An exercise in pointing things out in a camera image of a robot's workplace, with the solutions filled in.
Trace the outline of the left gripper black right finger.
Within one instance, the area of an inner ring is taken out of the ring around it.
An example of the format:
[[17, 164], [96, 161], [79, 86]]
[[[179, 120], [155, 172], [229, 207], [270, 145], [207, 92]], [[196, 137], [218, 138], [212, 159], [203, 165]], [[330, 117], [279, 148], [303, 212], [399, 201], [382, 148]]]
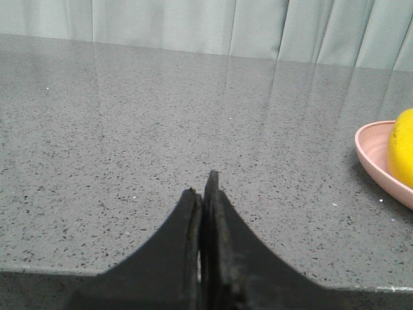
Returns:
[[204, 309], [349, 309], [335, 290], [309, 280], [277, 257], [219, 190], [211, 171], [201, 219]]

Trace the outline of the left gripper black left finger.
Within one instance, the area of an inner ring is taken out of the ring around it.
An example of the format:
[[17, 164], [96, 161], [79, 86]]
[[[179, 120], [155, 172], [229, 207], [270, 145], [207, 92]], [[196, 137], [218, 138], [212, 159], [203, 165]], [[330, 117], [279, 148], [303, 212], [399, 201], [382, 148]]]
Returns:
[[67, 309], [196, 309], [201, 196], [183, 191], [136, 252], [77, 289]]

